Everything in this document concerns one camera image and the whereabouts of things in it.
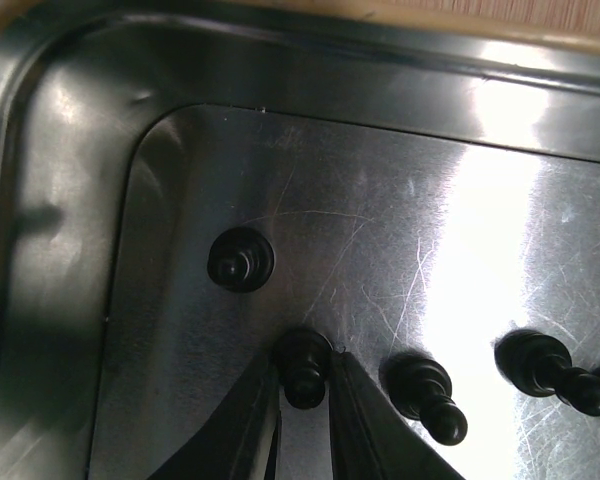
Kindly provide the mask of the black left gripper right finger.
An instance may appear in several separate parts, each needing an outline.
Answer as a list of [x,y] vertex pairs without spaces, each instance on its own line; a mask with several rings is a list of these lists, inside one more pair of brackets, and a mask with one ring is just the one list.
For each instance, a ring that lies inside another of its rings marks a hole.
[[329,428],[335,479],[459,479],[417,435],[350,352],[331,356]]

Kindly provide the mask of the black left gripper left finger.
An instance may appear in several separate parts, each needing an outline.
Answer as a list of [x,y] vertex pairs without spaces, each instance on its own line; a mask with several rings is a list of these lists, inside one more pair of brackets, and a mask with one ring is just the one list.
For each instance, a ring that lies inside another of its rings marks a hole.
[[278,372],[255,357],[209,419],[152,479],[273,479],[281,413]]

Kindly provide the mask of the gold metal tin tray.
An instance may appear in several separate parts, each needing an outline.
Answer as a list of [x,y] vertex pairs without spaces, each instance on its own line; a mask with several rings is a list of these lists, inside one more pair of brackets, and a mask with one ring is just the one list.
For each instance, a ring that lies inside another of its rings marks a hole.
[[[226,230],[264,286],[211,281]],[[0,479],[144,479],[258,350],[449,373],[467,479],[600,479],[600,419],[498,371],[600,366],[600,53],[194,1],[47,1],[0,33]]]

